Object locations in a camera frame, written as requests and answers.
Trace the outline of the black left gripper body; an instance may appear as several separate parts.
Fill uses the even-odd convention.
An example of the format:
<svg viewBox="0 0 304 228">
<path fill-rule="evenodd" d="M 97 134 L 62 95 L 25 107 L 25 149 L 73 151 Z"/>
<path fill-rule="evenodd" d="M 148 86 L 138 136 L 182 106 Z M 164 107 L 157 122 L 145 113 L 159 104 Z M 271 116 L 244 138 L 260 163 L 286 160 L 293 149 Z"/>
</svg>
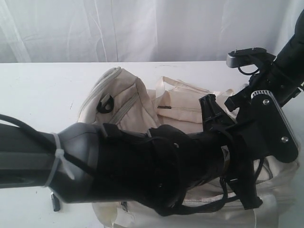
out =
<svg viewBox="0 0 304 228">
<path fill-rule="evenodd" d="M 257 196 L 254 160 L 264 159 L 255 156 L 245 140 L 245 133 L 252 129 L 253 121 L 234 123 L 227 114 L 203 114 L 203 129 L 205 132 L 214 131 L 228 140 L 226 144 L 230 153 L 230 161 L 224 172 L 224 180 L 235 193 L 227 201 L 240 200 L 244 209 L 255 209 L 262 205 L 262 200 Z"/>
</svg>

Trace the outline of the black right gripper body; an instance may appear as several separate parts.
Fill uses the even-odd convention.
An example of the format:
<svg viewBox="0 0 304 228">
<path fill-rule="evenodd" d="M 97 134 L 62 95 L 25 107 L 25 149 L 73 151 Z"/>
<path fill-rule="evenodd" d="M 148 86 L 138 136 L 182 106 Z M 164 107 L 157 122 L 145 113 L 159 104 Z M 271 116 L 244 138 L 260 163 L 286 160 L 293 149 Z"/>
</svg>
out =
<svg viewBox="0 0 304 228">
<path fill-rule="evenodd" d="M 240 112 L 250 112 L 252 100 L 260 87 L 260 79 L 249 81 L 249 83 L 245 84 L 239 92 L 228 97 L 228 99 L 225 101 L 226 108 L 230 112 L 235 111 L 237 108 Z"/>
</svg>

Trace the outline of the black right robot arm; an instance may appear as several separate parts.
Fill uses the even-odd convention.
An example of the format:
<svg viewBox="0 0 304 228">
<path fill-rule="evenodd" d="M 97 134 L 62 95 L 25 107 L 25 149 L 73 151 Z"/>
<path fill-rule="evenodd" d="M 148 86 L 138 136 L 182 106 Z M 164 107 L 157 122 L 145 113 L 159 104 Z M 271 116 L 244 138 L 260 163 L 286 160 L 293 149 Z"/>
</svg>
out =
<svg viewBox="0 0 304 228">
<path fill-rule="evenodd" d="M 249 84 L 226 100 L 225 106 L 229 111 L 244 106 L 257 90 L 271 91 L 277 102 L 284 106 L 303 90 L 304 15 L 299 15 L 294 34 L 277 56 L 264 48 L 254 47 L 229 52 L 226 64 L 237 69 L 249 65 L 257 67 L 254 72 L 247 74 L 250 77 Z"/>
</svg>

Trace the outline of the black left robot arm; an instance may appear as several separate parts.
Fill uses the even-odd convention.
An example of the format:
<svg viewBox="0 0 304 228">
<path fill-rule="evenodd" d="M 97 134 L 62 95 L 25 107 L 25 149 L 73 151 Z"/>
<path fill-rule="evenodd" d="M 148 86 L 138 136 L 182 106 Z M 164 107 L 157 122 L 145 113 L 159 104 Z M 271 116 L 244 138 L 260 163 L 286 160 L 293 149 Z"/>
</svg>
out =
<svg viewBox="0 0 304 228">
<path fill-rule="evenodd" d="M 200 133 L 170 125 L 146 133 L 115 124 L 76 123 L 38 132 L 1 115 L 0 186 L 45 186 L 67 203 L 137 201 L 162 216 L 211 213 L 235 193 L 245 209 L 262 205 L 255 157 L 212 94 L 200 99 Z"/>
</svg>

